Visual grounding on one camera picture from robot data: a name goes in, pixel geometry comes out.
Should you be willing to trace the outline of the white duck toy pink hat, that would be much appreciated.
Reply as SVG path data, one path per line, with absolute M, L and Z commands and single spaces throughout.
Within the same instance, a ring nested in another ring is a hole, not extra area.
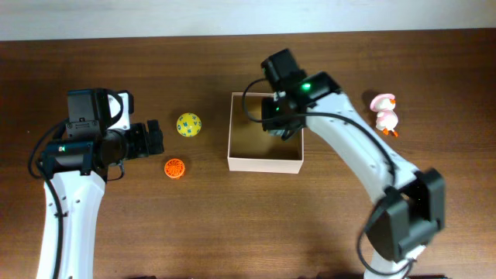
M 398 116 L 394 112 L 396 99 L 393 94 L 379 94 L 370 103 L 370 110 L 376 112 L 376 128 L 384 135 L 398 137 L 395 130 L 398 124 Z

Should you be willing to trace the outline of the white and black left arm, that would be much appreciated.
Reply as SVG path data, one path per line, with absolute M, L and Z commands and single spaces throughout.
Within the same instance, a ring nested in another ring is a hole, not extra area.
M 128 91 L 73 90 L 67 106 L 68 118 L 47 131 L 51 141 L 29 159 L 46 200 L 38 278 L 91 278 L 109 168 L 164 152 L 157 120 L 130 121 L 134 99 Z

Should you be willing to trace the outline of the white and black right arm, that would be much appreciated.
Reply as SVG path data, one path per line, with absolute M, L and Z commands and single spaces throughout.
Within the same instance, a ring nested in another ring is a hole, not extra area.
M 261 68 L 274 95 L 262 101 L 263 130 L 288 139 L 307 128 L 324 139 L 358 177 L 374 203 L 358 238 L 374 248 L 357 255 L 365 278 L 407 278 L 417 257 L 445 227 L 446 182 L 394 152 L 360 117 L 326 72 L 308 75 L 288 49 Z

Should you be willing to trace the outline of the orange round lattice toy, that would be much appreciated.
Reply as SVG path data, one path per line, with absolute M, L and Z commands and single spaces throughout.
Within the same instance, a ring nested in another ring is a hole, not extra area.
M 173 180 L 178 180 L 184 176 L 185 164 L 182 160 L 173 158 L 164 165 L 164 173 Z

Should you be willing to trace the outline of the yellow ball with blue letters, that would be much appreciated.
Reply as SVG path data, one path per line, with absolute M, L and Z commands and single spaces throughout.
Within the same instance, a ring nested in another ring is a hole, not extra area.
M 186 112 L 177 119 L 176 128 L 177 132 L 184 137 L 197 136 L 202 129 L 202 121 L 198 115 Z

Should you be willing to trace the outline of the white open cardboard box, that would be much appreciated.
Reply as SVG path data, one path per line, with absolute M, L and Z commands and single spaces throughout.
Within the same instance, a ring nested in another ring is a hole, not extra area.
M 233 92 L 229 115 L 227 161 L 231 171 L 297 174 L 304 162 L 304 133 L 284 141 L 250 121 L 242 107 L 242 94 Z

